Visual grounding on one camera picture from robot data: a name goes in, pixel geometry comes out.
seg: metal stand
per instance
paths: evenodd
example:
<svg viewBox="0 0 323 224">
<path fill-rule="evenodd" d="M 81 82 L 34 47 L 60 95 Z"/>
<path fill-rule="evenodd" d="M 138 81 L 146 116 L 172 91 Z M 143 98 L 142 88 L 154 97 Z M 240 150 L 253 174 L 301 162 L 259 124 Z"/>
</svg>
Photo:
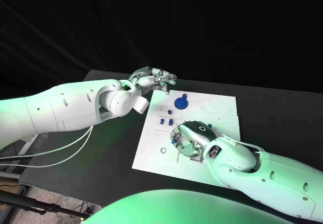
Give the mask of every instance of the metal stand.
<svg viewBox="0 0 323 224">
<path fill-rule="evenodd" d="M 47 211 L 50 211 L 50 212 L 63 212 L 66 214 L 80 216 L 83 218 L 90 217 L 90 214 L 84 214 L 81 212 L 61 208 L 61 206 L 57 204 L 48 204 L 45 202 L 38 201 L 37 199 L 34 199 L 31 197 L 17 195 L 17 194 L 2 191 L 2 190 L 0 190 L 0 202 L 9 206 L 19 208 L 19 209 L 25 209 L 28 211 L 37 212 L 41 215 L 44 215 L 47 213 Z"/>
</svg>

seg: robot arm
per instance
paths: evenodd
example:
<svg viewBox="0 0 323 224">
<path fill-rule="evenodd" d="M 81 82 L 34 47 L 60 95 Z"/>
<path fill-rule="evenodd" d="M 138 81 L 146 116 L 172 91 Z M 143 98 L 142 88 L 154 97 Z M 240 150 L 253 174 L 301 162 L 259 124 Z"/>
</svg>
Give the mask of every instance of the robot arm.
<svg viewBox="0 0 323 224">
<path fill-rule="evenodd" d="M 0 149 L 11 143 L 45 132 L 84 129 L 125 116 L 132 108 L 145 113 L 151 90 L 169 93 L 177 76 L 145 67 L 129 80 L 96 80 L 55 86 L 45 92 L 0 101 Z"/>
<path fill-rule="evenodd" d="M 240 190 L 285 214 L 323 222 L 322 171 L 266 151 L 252 152 L 243 142 L 226 135 L 218 138 L 198 121 L 179 125 L 171 140 L 182 155 L 203 154 L 224 187 Z"/>
</svg>

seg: white board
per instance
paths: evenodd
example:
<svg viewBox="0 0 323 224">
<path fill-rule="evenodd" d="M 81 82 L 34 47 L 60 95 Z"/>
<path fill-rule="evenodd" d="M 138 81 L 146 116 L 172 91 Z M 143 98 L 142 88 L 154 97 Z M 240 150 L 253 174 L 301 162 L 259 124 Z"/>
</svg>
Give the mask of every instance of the white board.
<svg viewBox="0 0 323 224">
<path fill-rule="evenodd" d="M 190 105 L 187 109 L 179 110 L 175 100 L 184 94 L 188 95 Z M 220 186 L 207 164 L 179 154 L 171 142 L 174 128 L 185 121 L 195 120 L 213 124 L 217 136 L 227 134 L 237 140 L 241 139 L 236 97 L 184 91 L 171 91 L 167 95 L 165 92 L 155 91 L 133 169 Z"/>
</svg>

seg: blue knob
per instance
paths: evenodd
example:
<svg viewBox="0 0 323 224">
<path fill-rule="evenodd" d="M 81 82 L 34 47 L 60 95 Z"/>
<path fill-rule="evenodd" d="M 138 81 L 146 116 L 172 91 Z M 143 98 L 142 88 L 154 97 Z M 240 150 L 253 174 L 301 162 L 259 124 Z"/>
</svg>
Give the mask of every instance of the blue knob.
<svg viewBox="0 0 323 224">
<path fill-rule="evenodd" d="M 190 105 L 187 98 L 188 98 L 188 95 L 184 94 L 184 96 L 175 100 L 175 107 L 181 110 L 184 110 Z"/>
</svg>

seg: black table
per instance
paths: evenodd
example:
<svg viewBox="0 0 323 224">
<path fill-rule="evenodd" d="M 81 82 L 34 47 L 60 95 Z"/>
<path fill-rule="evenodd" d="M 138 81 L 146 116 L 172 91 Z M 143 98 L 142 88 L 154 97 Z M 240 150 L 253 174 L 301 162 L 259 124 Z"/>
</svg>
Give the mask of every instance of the black table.
<svg viewBox="0 0 323 224">
<path fill-rule="evenodd" d="M 93 70 L 86 81 L 120 80 L 129 76 Z M 188 80 L 178 80 L 178 84 L 171 88 L 236 96 L 243 141 L 323 170 L 323 94 Z M 145 97 L 151 100 L 152 92 Z M 110 119 L 94 126 L 89 143 L 80 153 L 54 167 L 27 168 L 21 183 L 99 205 L 109 205 L 126 196 L 148 190 L 194 190 L 241 202 L 295 223 L 312 223 L 278 212 L 237 190 L 133 169 L 146 113 L 139 114 L 133 110 L 128 116 Z M 50 133 L 41 151 L 68 145 L 86 131 L 87 129 Z M 35 157 L 31 165 L 63 161 L 79 150 L 83 142 L 60 152 Z"/>
</svg>

